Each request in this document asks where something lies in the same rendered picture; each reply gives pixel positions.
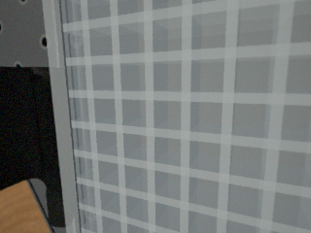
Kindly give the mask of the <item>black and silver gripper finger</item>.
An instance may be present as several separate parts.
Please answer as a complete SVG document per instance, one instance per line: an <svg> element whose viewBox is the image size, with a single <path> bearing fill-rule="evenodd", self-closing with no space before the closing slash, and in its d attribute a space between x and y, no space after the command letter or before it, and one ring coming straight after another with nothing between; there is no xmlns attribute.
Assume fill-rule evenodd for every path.
<svg viewBox="0 0 311 233"><path fill-rule="evenodd" d="M0 66L0 191L29 179L47 187L50 224L66 227L50 67Z"/></svg>

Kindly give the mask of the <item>grey perforated base plate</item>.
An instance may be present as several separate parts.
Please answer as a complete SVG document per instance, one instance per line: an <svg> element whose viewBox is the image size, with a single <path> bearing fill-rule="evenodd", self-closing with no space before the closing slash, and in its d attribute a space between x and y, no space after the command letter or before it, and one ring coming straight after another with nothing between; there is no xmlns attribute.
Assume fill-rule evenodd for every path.
<svg viewBox="0 0 311 233"><path fill-rule="evenodd" d="M0 0L0 66L49 67L42 0ZM66 233L49 222L46 185L26 181L51 233Z"/></svg>

